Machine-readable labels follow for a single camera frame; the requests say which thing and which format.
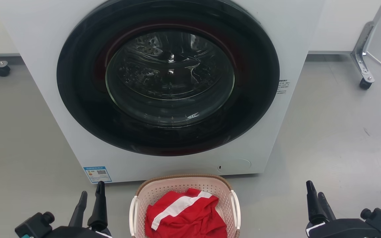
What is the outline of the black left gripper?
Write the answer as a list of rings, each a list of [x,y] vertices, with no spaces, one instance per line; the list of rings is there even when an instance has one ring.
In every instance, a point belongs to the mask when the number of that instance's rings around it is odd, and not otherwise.
[[[110,238],[101,233],[108,226],[105,183],[98,182],[92,214],[87,222],[91,229],[84,228],[83,216],[87,207],[88,193],[82,191],[68,226],[51,227],[55,217],[51,212],[36,213],[15,228],[19,238]]]

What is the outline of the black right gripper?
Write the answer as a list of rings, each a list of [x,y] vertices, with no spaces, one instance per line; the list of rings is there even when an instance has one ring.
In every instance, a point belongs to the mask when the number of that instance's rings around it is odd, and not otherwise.
[[[306,182],[310,227],[308,238],[381,238],[381,209],[364,209],[361,218],[336,219],[324,193],[316,192],[312,181]]]

